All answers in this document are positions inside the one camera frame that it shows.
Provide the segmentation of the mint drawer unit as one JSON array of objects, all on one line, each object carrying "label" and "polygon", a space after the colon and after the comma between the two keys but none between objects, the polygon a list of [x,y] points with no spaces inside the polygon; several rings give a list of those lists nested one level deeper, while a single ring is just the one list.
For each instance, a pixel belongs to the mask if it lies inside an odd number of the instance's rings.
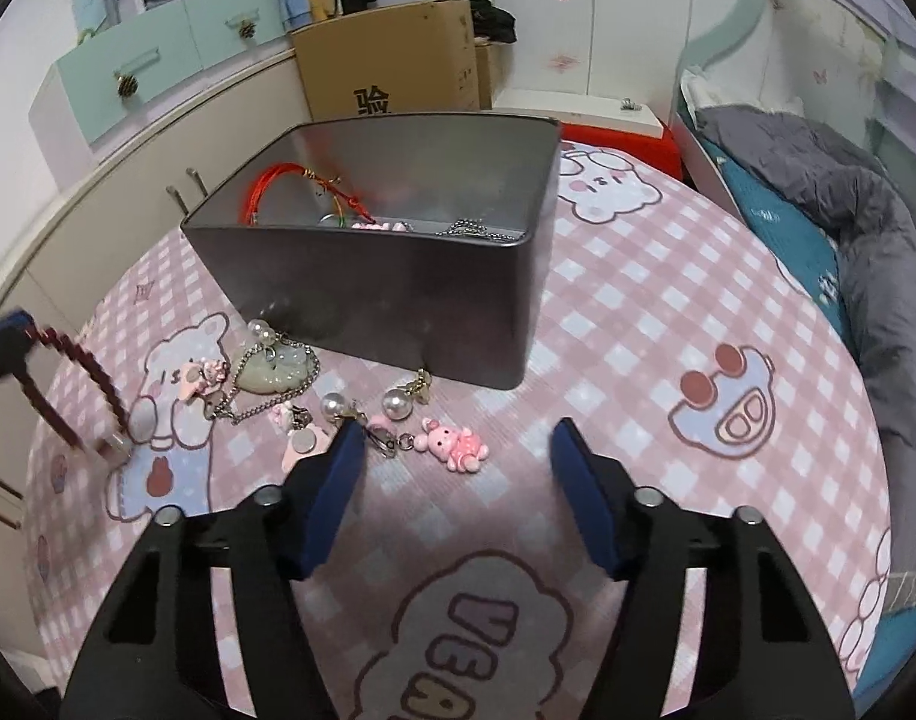
[{"label": "mint drawer unit", "polygon": [[[256,25],[241,39],[241,21]],[[44,75],[28,122],[54,184],[76,185],[165,112],[284,47],[279,0],[175,0],[90,37]],[[131,73],[131,98],[116,77]]]}]

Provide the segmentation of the pink checkered bear tablecloth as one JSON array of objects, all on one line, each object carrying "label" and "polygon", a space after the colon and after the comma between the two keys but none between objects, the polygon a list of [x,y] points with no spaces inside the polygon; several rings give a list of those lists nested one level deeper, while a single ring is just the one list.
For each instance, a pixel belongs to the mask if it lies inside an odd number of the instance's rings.
[{"label": "pink checkered bear tablecloth", "polygon": [[[552,265],[512,390],[437,380],[419,421],[489,445],[479,472],[370,454],[328,561],[295,590],[342,718],[574,718],[624,589],[583,546],[585,504],[557,483],[552,429],[640,486],[726,523],[766,518],[853,686],[891,564],[885,462],[849,349],[751,232],[652,167],[567,148]],[[186,359],[232,353],[245,325],[183,234],[106,293],[83,339],[137,411],[122,468],[40,429],[25,530],[31,606],[59,681],[150,515],[229,509],[280,479],[266,416],[209,422],[179,401]],[[190,418],[178,431],[176,418]]]}]

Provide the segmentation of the teal bed sheet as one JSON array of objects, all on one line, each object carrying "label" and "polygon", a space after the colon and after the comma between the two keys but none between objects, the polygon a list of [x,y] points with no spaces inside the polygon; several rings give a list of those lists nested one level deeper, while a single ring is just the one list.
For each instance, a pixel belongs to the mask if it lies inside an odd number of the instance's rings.
[{"label": "teal bed sheet", "polygon": [[[806,294],[816,302],[857,362],[849,317],[839,288],[836,239],[769,184],[746,171],[725,149],[702,137],[694,119],[686,122],[686,127],[714,161],[723,183],[732,192],[743,221],[806,289]],[[906,200],[904,203],[916,227],[916,213]],[[876,699],[894,692],[901,679],[914,669],[915,652],[916,606],[897,613],[883,608],[867,665],[858,679],[858,708],[868,709]]]}]

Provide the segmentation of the cream low cabinet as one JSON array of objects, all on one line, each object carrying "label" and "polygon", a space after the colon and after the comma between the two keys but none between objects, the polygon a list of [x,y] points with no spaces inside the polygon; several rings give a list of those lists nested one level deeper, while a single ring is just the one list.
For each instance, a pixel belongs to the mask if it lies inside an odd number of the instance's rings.
[{"label": "cream low cabinet", "polygon": [[[261,146],[309,115],[290,52],[261,60],[136,128],[40,206],[0,263],[0,315],[25,309],[77,332],[145,250]],[[38,417],[0,382],[0,644],[44,652],[25,580],[22,515]]]}]

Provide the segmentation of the grey metal tin box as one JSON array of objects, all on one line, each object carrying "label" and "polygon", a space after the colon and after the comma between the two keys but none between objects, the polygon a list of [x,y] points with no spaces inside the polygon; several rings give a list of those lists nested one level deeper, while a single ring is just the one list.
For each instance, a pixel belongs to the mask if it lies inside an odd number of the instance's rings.
[{"label": "grey metal tin box", "polygon": [[256,153],[181,231],[243,319],[483,387],[525,377],[551,260],[552,119],[316,122]]}]

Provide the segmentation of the grey quilt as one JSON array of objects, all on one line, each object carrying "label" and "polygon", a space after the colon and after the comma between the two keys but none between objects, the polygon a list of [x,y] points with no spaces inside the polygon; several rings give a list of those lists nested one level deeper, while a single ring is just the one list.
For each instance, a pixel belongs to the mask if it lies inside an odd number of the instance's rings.
[{"label": "grey quilt", "polygon": [[753,106],[703,107],[702,137],[837,242],[839,288],[886,461],[885,610],[916,606],[916,227],[885,168],[833,128]]}]

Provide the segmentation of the mint green bunk bed frame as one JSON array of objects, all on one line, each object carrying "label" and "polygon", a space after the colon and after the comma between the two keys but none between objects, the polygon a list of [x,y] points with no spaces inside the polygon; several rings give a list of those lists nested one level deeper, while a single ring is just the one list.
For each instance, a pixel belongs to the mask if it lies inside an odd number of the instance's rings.
[{"label": "mint green bunk bed frame", "polygon": [[906,0],[691,0],[676,114],[746,104],[821,122],[916,203],[916,16]]}]

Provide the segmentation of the pink flower keychain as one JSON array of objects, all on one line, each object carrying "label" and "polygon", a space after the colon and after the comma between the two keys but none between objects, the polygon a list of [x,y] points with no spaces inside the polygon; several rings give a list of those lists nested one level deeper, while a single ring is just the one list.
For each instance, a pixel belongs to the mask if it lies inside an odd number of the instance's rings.
[{"label": "pink flower keychain", "polygon": [[223,358],[185,362],[179,369],[178,398],[188,403],[217,392],[229,377],[229,371],[229,363]]}]

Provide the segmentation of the red storage bench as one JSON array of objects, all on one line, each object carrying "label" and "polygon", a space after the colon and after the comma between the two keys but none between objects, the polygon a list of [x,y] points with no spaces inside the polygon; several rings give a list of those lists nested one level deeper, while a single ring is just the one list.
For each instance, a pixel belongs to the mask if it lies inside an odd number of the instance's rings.
[{"label": "red storage bench", "polygon": [[613,98],[534,89],[505,88],[492,101],[495,112],[551,117],[568,143],[606,146],[634,156],[681,181],[684,161],[675,137],[645,104]]}]

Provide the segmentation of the black clothing behind box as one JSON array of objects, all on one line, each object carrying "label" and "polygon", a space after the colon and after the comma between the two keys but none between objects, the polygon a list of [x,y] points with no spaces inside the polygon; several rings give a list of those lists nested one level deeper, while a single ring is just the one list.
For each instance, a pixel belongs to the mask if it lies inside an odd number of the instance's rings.
[{"label": "black clothing behind box", "polygon": [[517,42],[517,20],[512,13],[496,7],[490,0],[469,0],[469,9],[476,39],[492,44]]}]

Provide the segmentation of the tall brown cardboard box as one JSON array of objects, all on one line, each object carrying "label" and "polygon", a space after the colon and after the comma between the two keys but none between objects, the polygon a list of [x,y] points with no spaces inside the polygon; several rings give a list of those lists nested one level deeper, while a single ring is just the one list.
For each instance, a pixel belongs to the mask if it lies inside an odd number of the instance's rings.
[{"label": "tall brown cardboard box", "polygon": [[360,11],[291,34],[315,121],[479,107],[466,0]]}]

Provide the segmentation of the pink bear charm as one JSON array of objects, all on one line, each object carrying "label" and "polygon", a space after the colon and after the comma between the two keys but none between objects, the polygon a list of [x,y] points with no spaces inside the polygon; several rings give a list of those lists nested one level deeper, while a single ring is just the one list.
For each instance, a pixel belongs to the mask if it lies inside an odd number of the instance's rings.
[{"label": "pink bear charm", "polygon": [[487,445],[469,427],[456,427],[438,419],[422,421],[421,432],[414,438],[414,450],[430,454],[452,473],[478,473],[490,456]]}]

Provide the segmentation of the pearl earring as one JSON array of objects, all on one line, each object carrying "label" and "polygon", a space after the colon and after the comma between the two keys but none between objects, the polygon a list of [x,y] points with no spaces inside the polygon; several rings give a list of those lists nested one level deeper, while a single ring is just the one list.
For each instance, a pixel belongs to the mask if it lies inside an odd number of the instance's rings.
[{"label": "pearl earring", "polygon": [[432,376],[426,369],[419,369],[408,382],[398,383],[385,392],[382,398],[383,415],[393,422],[406,421],[416,406],[429,403],[430,387]]},{"label": "pearl earring", "polygon": [[339,426],[344,421],[355,421],[365,431],[365,436],[370,444],[375,447],[383,457],[391,458],[398,454],[398,437],[391,427],[391,422],[383,415],[365,415],[354,400],[349,400],[346,395],[330,392],[320,401],[321,415],[326,421]]}]

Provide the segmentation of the pine cone drawer ornament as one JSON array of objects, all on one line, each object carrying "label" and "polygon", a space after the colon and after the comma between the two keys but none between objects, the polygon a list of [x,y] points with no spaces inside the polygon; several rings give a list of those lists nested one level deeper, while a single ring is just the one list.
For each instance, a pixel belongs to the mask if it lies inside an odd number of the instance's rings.
[{"label": "pine cone drawer ornament", "polygon": [[118,96],[122,99],[131,98],[134,94],[137,93],[137,88],[139,83],[137,78],[131,73],[124,73],[124,75],[118,75],[116,77],[116,91],[118,91]]}]

